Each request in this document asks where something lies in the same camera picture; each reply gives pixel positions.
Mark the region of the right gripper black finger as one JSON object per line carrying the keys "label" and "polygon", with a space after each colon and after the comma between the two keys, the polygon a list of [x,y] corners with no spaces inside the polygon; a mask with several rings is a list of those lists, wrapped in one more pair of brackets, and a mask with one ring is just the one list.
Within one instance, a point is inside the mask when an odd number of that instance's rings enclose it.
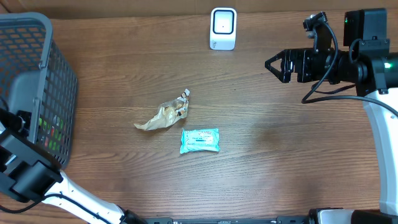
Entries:
{"label": "right gripper black finger", "polygon": [[291,73],[285,71],[284,66],[282,68],[276,69],[271,64],[265,64],[265,68],[268,69],[280,82],[289,83],[291,80]]}
{"label": "right gripper black finger", "polygon": [[285,49],[277,53],[275,56],[266,60],[264,65],[265,67],[271,67],[272,63],[276,62],[277,60],[280,61],[281,67],[288,67],[290,65],[290,49]]}

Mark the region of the teal wet wipes pack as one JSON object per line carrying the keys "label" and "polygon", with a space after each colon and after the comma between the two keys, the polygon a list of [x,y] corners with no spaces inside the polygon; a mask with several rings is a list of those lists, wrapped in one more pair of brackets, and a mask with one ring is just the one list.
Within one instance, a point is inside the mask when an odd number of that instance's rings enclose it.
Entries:
{"label": "teal wet wipes pack", "polygon": [[180,153],[198,151],[219,152],[219,129],[182,129]]}

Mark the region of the beige brown snack bag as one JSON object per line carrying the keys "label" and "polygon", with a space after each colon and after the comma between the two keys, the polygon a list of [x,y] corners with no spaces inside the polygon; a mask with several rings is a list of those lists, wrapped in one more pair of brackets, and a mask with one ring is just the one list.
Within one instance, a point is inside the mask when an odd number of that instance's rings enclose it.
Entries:
{"label": "beige brown snack bag", "polygon": [[134,124],[137,129],[152,131],[168,128],[180,119],[185,119],[188,113],[190,91],[185,91],[176,99],[162,103],[157,109],[157,114],[145,124]]}

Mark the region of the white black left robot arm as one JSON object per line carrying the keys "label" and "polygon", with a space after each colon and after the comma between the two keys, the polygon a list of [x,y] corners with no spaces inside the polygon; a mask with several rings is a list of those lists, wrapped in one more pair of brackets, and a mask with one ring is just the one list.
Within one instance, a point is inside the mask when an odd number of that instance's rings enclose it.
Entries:
{"label": "white black left robot arm", "polygon": [[88,223],[145,223],[130,210],[99,199],[81,188],[61,170],[49,153],[20,134],[24,120],[1,107],[1,193],[22,203],[22,213],[45,203],[62,208]]}

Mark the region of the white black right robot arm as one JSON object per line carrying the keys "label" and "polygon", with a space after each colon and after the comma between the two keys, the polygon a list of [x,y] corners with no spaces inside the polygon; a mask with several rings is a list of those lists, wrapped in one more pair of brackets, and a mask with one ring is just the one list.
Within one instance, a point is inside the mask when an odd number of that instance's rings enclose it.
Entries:
{"label": "white black right robot arm", "polygon": [[390,51],[387,11],[360,9],[345,13],[343,44],[325,12],[303,21],[312,48],[285,49],[264,66],[282,83],[297,74],[311,82],[303,104],[328,100],[362,101],[373,132],[379,167],[377,210],[313,208],[301,223],[397,223],[397,53]]}

